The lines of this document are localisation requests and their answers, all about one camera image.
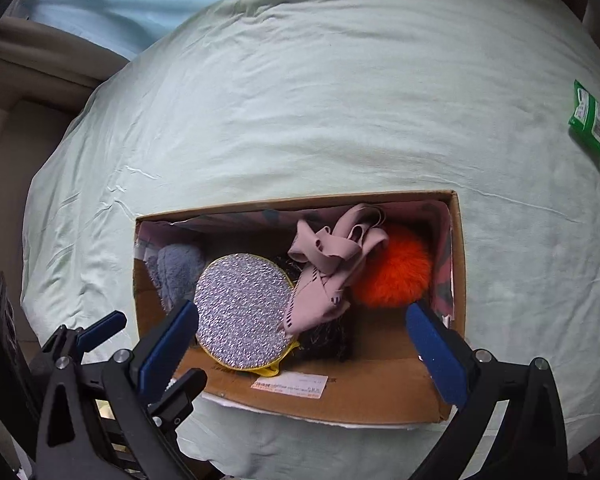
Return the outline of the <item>round glitter coin purse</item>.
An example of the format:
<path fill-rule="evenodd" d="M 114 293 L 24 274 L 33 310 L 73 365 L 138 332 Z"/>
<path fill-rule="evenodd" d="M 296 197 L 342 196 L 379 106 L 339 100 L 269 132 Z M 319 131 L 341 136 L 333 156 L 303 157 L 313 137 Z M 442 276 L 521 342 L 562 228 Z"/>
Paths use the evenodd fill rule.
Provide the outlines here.
<path fill-rule="evenodd" d="M 287 274 L 261 256 L 240 252 L 215 259 L 196 284 L 198 346 L 228 370 L 276 376 L 298 347 L 282 329 L 293 289 Z"/>

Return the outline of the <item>grey-blue fluffy pom-pom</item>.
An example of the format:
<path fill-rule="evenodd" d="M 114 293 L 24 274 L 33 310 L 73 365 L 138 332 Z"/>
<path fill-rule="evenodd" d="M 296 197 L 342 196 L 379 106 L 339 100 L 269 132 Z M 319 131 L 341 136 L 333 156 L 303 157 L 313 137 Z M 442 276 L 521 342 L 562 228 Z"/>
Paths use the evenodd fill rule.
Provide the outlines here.
<path fill-rule="evenodd" d="M 206 258 L 196 245 L 170 244 L 147 257 L 145 266 L 163 311 L 169 313 L 184 300 L 193 298 Z"/>

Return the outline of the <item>black white patterned scrunchie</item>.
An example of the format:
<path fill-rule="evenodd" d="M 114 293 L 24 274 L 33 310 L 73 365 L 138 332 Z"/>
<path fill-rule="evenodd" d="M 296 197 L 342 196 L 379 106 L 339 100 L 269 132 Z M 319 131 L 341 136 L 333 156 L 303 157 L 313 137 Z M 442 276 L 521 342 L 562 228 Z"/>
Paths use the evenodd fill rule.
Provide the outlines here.
<path fill-rule="evenodd" d="M 273 261 L 285 271 L 291 280 L 292 288 L 295 289 L 306 264 L 286 254 L 274 257 Z M 339 318 L 296 335 L 299 345 L 291 352 L 292 357 L 298 361 L 347 361 L 351 359 L 353 352 L 352 330 L 352 313 L 343 312 Z"/>

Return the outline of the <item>pink fabric garment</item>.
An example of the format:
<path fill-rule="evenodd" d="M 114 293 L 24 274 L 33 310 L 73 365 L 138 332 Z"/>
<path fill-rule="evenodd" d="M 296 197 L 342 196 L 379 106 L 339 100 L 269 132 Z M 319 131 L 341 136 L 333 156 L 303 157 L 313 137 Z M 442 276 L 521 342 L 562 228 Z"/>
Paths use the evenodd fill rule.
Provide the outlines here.
<path fill-rule="evenodd" d="M 283 315 L 282 329 L 287 335 L 296 336 L 346 312 L 347 288 L 362 272 L 372 250 L 388 242 L 381 227 L 384 219 L 380 208 L 358 204 L 332 228 L 315 231 L 308 222 L 297 222 L 288 256 L 306 266 Z"/>

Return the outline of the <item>orange fluffy pom-pom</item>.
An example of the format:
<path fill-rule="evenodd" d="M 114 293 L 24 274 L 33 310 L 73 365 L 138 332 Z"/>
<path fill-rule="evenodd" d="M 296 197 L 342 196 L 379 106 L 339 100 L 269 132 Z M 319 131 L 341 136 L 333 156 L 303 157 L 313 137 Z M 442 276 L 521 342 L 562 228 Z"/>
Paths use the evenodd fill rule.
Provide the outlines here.
<path fill-rule="evenodd" d="M 405 224 L 384 227 L 388 242 L 367 256 L 351 285 L 352 300 L 367 309 L 396 309 L 421 300 L 429 290 L 434 256 L 421 232 Z"/>

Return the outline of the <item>green wet wipes packet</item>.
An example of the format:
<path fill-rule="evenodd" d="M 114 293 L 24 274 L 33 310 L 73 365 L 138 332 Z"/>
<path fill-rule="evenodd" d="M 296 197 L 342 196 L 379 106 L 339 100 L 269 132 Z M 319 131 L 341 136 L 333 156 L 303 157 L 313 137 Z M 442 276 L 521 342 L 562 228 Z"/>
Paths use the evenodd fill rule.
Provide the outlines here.
<path fill-rule="evenodd" d="M 578 140 L 600 158 L 600 101 L 577 79 L 573 90 L 573 112 L 568 125 Z"/>

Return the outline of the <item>cardboard box with patterned flaps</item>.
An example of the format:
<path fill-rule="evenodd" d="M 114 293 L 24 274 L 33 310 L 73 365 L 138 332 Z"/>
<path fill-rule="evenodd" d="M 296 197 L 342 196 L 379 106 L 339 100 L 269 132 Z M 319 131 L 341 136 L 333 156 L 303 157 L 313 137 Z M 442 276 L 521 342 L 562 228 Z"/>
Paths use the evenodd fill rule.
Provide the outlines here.
<path fill-rule="evenodd" d="M 406 320 L 462 332 L 466 278 L 452 191 L 343 195 L 154 214 L 135 226 L 137 327 L 178 297 L 197 327 L 176 374 L 241 408 L 342 426 L 442 422 L 451 407 Z"/>

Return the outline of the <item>beige upholstered headboard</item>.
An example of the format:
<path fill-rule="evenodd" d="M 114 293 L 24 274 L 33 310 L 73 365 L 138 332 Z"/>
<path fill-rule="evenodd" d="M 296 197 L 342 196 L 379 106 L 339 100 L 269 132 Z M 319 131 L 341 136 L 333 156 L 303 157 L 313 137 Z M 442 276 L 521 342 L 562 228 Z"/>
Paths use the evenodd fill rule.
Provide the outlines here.
<path fill-rule="evenodd" d="M 16 335 L 27 347 L 36 346 L 38 338 L 20 307 L 24 207 L 34 175 L 53 154 L 71 121 L 62 110 L 20 101 L 0 129 L 0 272 L 14 308 Z"/>

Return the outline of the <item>left brown curtain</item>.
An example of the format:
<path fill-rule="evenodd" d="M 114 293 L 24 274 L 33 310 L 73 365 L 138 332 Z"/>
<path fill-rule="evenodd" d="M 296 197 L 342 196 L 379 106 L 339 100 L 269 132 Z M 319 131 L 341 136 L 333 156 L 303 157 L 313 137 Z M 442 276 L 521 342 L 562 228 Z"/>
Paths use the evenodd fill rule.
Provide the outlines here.
<path fill-rule="evenodd" d="M 128 64 L 117 53 L 60 29 L 0 19 L 0 108 L 19 101 L 82 110 L 94 90 Z"/>

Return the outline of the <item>pale green bed sheet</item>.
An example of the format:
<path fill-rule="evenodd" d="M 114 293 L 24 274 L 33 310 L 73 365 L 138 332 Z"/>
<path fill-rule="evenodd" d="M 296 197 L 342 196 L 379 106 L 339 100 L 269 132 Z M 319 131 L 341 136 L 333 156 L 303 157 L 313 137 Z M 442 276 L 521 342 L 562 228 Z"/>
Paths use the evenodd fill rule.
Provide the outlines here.
<path fill-rule="evenodd" d="M 550 362 L 568 451 L 600 437 L 600 162 L 568 132 L 600 49 L 560 0 L 223 0 L 101 84 L 33 177 L 21 304 L 39 340 L 135 313 L 157 212 L 452 190 L 467 338 Z"/>

